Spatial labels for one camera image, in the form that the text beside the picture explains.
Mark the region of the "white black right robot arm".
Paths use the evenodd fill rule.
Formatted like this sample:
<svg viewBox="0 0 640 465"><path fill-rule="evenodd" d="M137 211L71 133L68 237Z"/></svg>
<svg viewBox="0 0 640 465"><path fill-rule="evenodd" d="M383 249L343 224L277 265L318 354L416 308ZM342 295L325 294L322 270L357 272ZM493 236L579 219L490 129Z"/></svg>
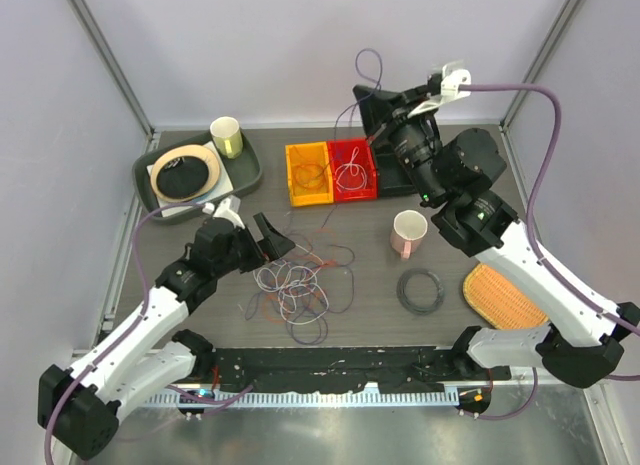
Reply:
<svg viewBox="0 0 640 465"><path fill-rule="evenodd" d="M496 141L479 128L442 143L435 110L418 106L432 84L404 92L353 88L368 142L386 146L415 187L432 222L453 248L499 272L548 317L530 329L468 327L454 344L451 365L465 380L486 369L543 368L558 380L588 388L609 377L637 332L639 309L594 292L536 240L491 187L506 169Z"/></svg>

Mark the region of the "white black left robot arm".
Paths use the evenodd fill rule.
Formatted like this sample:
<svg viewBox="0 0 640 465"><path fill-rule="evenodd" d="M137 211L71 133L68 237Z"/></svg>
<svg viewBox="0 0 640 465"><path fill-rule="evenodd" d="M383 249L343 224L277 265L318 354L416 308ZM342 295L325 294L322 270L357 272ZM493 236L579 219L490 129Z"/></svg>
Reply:
<svg viewBox="0 0 640 465"><path fill-rule="evenodd" d="M54 442L83 460L95 457L151 395L183 378L200 384L211 376L212 346L189 330L154 356L147 353L216 292L220 279L252 272L295 248L263 214L254 220L261 240L236 211L217 207L107 338L68 368L52 365L41 375L37 422L45 431L46 463L53 461Z"/></svg>

